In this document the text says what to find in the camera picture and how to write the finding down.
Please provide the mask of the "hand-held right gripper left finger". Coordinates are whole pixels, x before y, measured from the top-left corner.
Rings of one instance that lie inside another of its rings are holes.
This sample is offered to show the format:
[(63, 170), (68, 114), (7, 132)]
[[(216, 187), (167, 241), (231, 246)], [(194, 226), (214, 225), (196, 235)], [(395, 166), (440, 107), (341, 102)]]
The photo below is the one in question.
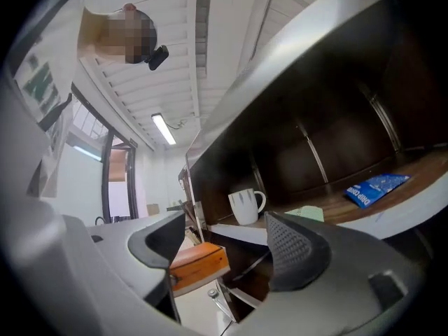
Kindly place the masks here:
[(172, 294), (169, 268), (185, 237), (183, 211), (87, 230), (112, 270), (153, 307)]

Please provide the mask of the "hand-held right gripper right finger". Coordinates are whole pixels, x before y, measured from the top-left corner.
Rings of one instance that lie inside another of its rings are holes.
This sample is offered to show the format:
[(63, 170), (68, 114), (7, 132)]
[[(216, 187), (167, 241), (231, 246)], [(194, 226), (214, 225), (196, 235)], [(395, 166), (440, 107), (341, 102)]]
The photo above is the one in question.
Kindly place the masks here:
[(238, 335), (383, 335), (410, 307), (424, 273), (367, 233), (265, 213), (269, 293)]

